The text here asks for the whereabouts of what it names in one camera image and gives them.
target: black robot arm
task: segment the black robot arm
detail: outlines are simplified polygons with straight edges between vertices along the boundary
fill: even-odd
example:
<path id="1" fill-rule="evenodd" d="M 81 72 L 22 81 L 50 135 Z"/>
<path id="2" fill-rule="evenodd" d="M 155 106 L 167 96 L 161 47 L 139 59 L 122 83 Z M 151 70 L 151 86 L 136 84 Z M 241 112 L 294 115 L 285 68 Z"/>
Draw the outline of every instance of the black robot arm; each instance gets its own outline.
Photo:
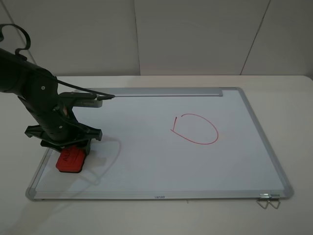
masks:
<path id="1" fill-rule="evenodd" d="M 30 38 L 25 30 L 15 24 L 0 24 L 2 28 L 11 25 L 18 28 L 26 38 L 26 47 L 16 49 L 15 54 L 0 49 L 0 92 L 14 93 L 24 104 L 39 125 L 28 126 L 28 137 L 40 138 L 41 146 L 61 152 L 64 148 L 76 146 L 89 154 L 91 139 L 101 140 L 102 132 L 75 118 L 73 106 L 100 107 L 102 100 L 114 95 L 91 91 L 59 81 L 48 70 L 27 61 L 20 51 L 30 48 Z M 58 94 L 58 84 L 91 93 Z"/>

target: white whiteboard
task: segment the white whiteboard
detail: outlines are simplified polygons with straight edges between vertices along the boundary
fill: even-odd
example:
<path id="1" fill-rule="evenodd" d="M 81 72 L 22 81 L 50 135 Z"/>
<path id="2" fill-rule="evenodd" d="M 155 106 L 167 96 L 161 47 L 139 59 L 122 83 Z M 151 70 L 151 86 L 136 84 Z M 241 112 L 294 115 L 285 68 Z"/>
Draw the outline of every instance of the white whiteboard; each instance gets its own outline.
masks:
<path id="1" fill-rule="evenodd" d="M 79 174 L 60 173 L 60 154 L 51 151 L 34 199 L 291 193 L 237 89 L 223 96 L 121 96 L 73 111 L 79 122 L 102 129 L 103 139 L 92 141 Z"/>

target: whiteboard marker tray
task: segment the whiteboard marker tray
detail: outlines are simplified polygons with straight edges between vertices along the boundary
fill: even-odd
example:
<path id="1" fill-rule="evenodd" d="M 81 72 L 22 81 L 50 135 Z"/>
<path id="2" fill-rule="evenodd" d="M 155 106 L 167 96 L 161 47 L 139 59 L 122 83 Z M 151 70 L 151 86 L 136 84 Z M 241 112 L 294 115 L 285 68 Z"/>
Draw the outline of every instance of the whiteboard marker tray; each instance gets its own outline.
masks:
<path id="1" fill-rule="evenodd" d="M 288 198 L 292 188 L 240 88 L 111 88 L 74 107 L 102 129 L 78 174 L 48 149 L 26 191 L 44 199 Z"/>

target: white table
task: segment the white table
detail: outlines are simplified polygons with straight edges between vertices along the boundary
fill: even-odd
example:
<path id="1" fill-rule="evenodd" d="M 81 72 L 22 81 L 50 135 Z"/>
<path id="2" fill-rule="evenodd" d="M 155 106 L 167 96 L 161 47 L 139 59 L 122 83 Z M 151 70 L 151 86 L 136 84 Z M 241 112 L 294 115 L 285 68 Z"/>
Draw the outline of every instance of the white table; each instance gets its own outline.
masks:
<path id="1" fill-rule="evenodd" d="M 241 87 L 294 188 L 278 210 L 255 200 L 31 202 L 45 149 L 13 94 L 0 94 L 0 235 L 234 235 L 313 232 L 313 82 L 305 76 L 60 77 L 82 87 Z M 59 92 L 71 91 L 60 86 Z"/>

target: whiteboard frame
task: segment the whiteboard frame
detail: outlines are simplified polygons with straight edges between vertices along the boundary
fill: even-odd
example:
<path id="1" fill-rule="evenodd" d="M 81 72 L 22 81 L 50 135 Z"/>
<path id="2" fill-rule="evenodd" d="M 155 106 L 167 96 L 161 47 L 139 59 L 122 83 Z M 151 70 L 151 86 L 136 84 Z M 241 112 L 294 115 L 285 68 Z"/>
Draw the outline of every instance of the whiteboard frame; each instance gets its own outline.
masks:
<path id="1" fill-rule="evenodd" d="M 261 140 L 268 152 L 272 164 L 284 187 L 283 190 L 232 190 L 232 191 L 193 191 L 193 192 L 119 192 L 106 193 L 101 196 L 90 194 L 79 194 L 75 198 L 58 198 L 57 194 L 41 195 L 36 191 L 36 186 L 45 169 L 46 163 L 52 153 L 52 149 L 47 149 L 37 170 L 27 188 L 25 195 L 32 201 L 42 200 L 164 200 L 164 199 L 216 199 L 216 198 L 260 198 L 264 194 L 278 196 L 287 199 L 293 196 L 294 191 L 289 183 L 283 168 L 281 167 L 277 156 L 274 153 L 244 91 L 239 87 L 211 87 L 211 88 L 91 88 L 91 90 L 115 94 L 117 97 L 138 97 L 138 96 L 223 96 L 223 91 L 238 91 L 250 114 L 250 117 L 261 137 Z"/>

